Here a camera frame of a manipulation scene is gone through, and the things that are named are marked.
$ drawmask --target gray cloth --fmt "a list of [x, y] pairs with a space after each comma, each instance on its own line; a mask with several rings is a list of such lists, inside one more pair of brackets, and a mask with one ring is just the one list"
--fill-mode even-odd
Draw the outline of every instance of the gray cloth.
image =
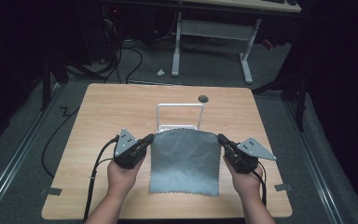
[[220, 144], [213, 133], [174, 129], [151, 146], [150, 192], [219, 195]]

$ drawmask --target white desk leg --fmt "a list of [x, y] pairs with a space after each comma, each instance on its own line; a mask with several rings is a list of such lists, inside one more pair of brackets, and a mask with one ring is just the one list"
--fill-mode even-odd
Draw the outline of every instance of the white desk leg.
[[176, 23], [175, 52], [173, 53], [172, 73], [171, 73], [173, 77], [179, 76], [181, 31], [182, 31], [182, 12], [178, 12], [178, 22]]
[[249, 70], [248, 56], [249, 56], [249, 53], [251, 52], [252, 45], [255, 41], [255, 36], [257, 35], [257, 31], [258, 31], [258, 27], [260, 26], [260, 22], [261, 22], [260, 19], [257, 19], [255, 21], [255, 25], [250, 33], [250, 36], [249, 36], [248, 45], [246, 46], [246, 50], [244, 53], [240, 54], [242, 72], [243, 72], [243, 75], [245, 76], [245, 82], [247, 84], [253, 83], [252, 74], [251, 74], [251, 71]]

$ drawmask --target person's right hand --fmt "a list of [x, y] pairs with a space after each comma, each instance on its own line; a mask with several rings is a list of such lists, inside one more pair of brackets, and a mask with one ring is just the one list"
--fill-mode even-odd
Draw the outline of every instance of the person's right hand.
[[[260, 199], [260, 180], [255, 176], [253, 173], [249, 174], [238, 174], [234, 167], [229, 163], [226, 157], [223, 157], [228, 170], [231, 172], [232, 175], [232, 184], [234, 189], [238, 192], [241, 199], [250, 199], [257, 197]], [[260, 175], [263, 176], [263, 170], [259, 165], [255, 171]]]

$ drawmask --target wooden table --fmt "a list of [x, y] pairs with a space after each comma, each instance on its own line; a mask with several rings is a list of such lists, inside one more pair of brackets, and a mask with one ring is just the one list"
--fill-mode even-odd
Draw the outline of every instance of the wooden table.
[[[252, 136], [271, 150], [255, 99], [249, 89], [91, 84], [51, 185], [62, 189], [62, 193], [60, 196], [47, 197], [42, 211], [43, 218], [82, 218], [92, 166], [105, 143], [119, 134], [122, 128], [138, 138], [154, 133], [157, 129], [157, 104], [198, 103], [200, 95], [209, 97], [200, 125], [202, 131], [223, 133], [234, 142], [241, 142]], [[189, 116], [184, 111], [174, 113], [172, 117], [178, 120], [194, 117], [194, 114]], [[113, 146], [105, 151], [103, 158], [112, 156]], [[261, 161], [268, 175], [268, 210], [274, 217], [289, 217], [292, 208], [286, 192], [276, 191], [274, 188], [282, 183], [277, 164], [275, 161]], [[107, 164], [105, 162], [98, 168], [90, 211], [106, 193]], [[243, 217], [240, 198], [232, 186], [231, 175], [223, 160], [220, 163], [219, 197], [188, 193], [150, 194], [149, 181], [150, 151], [134, 188], [123, 204], [121, 218]]]

